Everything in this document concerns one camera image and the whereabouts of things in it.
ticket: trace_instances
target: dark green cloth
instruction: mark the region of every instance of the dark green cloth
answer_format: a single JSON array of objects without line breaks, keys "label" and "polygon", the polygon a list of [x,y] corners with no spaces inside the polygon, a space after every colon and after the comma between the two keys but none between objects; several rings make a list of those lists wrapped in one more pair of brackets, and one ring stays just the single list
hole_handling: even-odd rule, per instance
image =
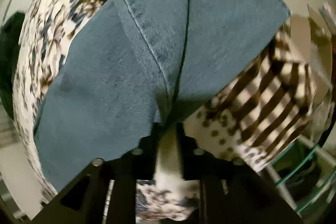
[{"label": "dark green cloth", "polygon": [[0,29],[0,98],[13,119],[13,78],[19,57],[19,38],[25,14],[16,12]]}]

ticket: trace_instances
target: green cable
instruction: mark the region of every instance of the green cable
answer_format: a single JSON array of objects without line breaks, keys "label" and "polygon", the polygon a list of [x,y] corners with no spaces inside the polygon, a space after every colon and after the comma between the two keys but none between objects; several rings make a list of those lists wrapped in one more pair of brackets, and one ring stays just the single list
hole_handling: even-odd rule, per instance
[{"label": "green cable", "polygon": [[329,176],[329,178],[321,185],[318,192],[301,208],[297,208],[295,211],[297,213],[300,213],[302,210],[304,210],[308,205],[313,203],[313,200],[324,190],[324,187],[333,179],[334,175],[336,174],[336,168],[334,169],[333,173]]},{"label": "green cable", "polygon": [[287,176],[285,176],[283,179],[278,180],[277,182],[275,182],[275,184],[277,186],[279,186],[281,183],[285,183],[292,175],[294,175],[314,154],[314,151],[316,149],[318,145],[315,144],[312,148],[310,153],[307,155],[307,157],[304,158],[304,160],[302,162],[300,162],[300,164],[292,171],[290,172]]}]

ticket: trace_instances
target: stitching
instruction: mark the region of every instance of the stitching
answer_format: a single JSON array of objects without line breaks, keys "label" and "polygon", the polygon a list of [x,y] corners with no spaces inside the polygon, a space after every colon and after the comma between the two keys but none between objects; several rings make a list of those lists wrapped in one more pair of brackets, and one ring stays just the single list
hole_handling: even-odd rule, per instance
[{"label": "stitching", "polygon": [[139,30],[139,32],[140,32],[140,34],[141,34],[143,40],[145,41],[145,44],[147,45],[147,47],[148,47],[150,53],[152,54],[152,57],[153,57],[153,59],[155,60],[156,65],[157,65],[158,68],[160,69],[160,72],[161,72],[161,75],[162,75],[162,78],[163,78],[163,82],[164,82],[164,84],[165,84],[165,88],[166,88],[166,94],[167,94],[167,96],[168,96],[168,94],[169,94],[171,88],[170,88],[170,86],[169,86],[169,84],[168,84],[168,80],[167,80],[167,77],[166,77],[166,75],[165,75],[165,73],[164,73],[164,70],[163,70],[163,68],[162,68],[162,65],[161,65],[161,63],[159,62],[157,56],[155,55],[154,50],[152,49],[151,45],[148,43],[147,39],[145,38],[145,35],[144,35],[142,29],[140,28],[138,22],[135,20],[134,13],[133,13],[133,11],[132,11],[132,9],[131,9],[131,7],[130,7],[128,1],[127,1],[127,0],[124,0],[124,2],[125,2],[125,4],[126,4],[126,6],[127,6],[128,12],[130,13],[130,15],[131,15],[133,21],[135,22],[136,26],[138,27],[138,30]]}]

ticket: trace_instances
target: plaid pattern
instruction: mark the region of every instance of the plaid pattern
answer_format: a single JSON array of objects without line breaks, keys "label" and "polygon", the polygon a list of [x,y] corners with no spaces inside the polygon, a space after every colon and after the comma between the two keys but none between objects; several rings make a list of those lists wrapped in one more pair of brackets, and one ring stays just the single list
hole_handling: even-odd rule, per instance
[{"label": "plaid pattern", "polygon": [[[253,155],[248,156],[253,160],[247,162],[255,170],[262,169],[294,141],[311,114],[315,92],[311,68],[292,54],[289,45],[289,34],[282,29],[250,66],[202,110],[204,128],[219,122],[228,136],[234,137],[231,152],[246,158],[246,152],[254,148]],[[217,137],[217,131],[209,134]],[[198,139],[197,134],[188,134]],[[232,140],[222,136],[217,146],[229,142]]]}]

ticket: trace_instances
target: denim garment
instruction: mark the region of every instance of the denim garment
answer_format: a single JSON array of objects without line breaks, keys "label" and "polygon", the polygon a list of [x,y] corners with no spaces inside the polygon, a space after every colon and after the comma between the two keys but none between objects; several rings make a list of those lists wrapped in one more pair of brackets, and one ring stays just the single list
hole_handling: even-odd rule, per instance
[{"label": "denim garment", "polygon": [[90,160],[111,160],[184,120],[268,44],[282,0],[108,0],[76,35],[50,86],[35,142],[62,189]]}]

